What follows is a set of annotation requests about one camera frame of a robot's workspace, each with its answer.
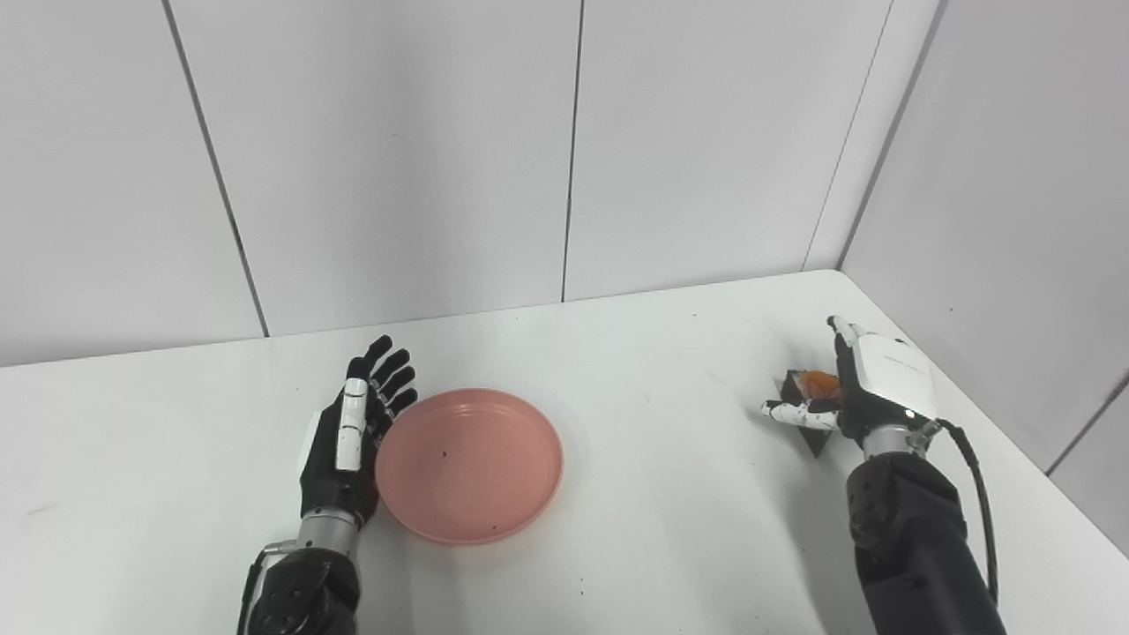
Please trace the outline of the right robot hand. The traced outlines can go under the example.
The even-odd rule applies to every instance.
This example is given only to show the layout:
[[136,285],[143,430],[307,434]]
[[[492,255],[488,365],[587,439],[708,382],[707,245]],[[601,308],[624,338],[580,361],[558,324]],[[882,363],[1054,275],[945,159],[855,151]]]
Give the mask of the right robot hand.
[[793,395],[765,400],[761,414],[858,443],[885,426],[919,430],[938,418],[931,365],[924,353],[840,315],[828,318],[828,325],[834,331],[835,375],[788,371],[782,390],[791,389]]

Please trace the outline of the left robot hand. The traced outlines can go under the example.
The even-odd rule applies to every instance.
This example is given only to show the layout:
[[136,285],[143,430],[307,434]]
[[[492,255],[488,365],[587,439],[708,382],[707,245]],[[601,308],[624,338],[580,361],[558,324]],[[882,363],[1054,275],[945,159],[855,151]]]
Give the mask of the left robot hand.
[[364,530],[378,508],[375,463],[400,414],[418,401],[410,353],[383,334],[352,358],[321,411],[300,473],[300,514],[338,513]]

